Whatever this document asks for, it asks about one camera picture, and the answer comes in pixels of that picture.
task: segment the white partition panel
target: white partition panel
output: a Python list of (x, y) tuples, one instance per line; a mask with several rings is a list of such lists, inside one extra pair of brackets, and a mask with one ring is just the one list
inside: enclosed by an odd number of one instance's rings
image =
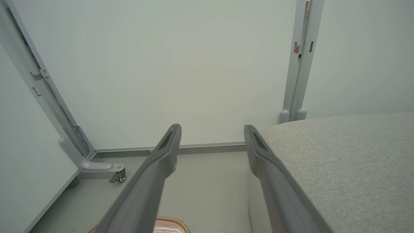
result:
[(77, 174), (59, 139), (0, 44), (0, 232), (28, 232)]
[(95, 149), (155, 146), (173, 123), (182, 145), (277, 124), (296, 1), (9, 4)]
[(306, 118), (414, 111), (414, 1), (325, 0)]

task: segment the gray fabric ottoman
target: gray fabric ottoman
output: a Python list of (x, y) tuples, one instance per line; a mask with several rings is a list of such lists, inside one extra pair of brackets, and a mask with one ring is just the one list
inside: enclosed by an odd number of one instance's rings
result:
[(414, 232), (414, 113), (294, 121), (267, 141), (334, 232)]

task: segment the white wall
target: white wall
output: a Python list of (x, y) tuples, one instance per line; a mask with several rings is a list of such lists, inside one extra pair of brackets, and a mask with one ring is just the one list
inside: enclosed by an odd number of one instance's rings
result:
[(296, 1), (10, 0), (95, 149), (243, 142), (278, 122)]
[(0, 232), (24, 232), (77, 172), (59, 138), (0, 44)]
[(307, 119), (414, 111), (414, 1), (325, 0)]

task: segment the whiteboard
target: whiteboard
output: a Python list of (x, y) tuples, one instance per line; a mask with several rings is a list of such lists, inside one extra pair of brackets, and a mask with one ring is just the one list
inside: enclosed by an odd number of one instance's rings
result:
[(306, 118), (414, 111), (414, 1), (325, 0)]
[(77, 167), (59, 146), (60, 135), (6, 46), (0, 44), (0, 232), (22, 233), (34, 226)]
[(243, 142), (278, 122), (296, 1), (12, 0), (97, 150)]

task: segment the gray floor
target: gray floor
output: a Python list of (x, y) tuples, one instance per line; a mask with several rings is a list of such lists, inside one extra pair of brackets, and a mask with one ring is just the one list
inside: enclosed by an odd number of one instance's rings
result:
[[(158, 215), (182, 220), (192, 233), (250, 233), (247, 210), (248, 160), (244, 151), (198, 153), (182, 150), (176, 171), (166, 180)], [(106, 153), (93, 161), (124, 163), (127, 180), (146, 157), (142, 153)], [(125, 183), (111, 174), (83, 173), (78, 187), (57, 199), (32, 233), (85, 233), (103, 217)]]

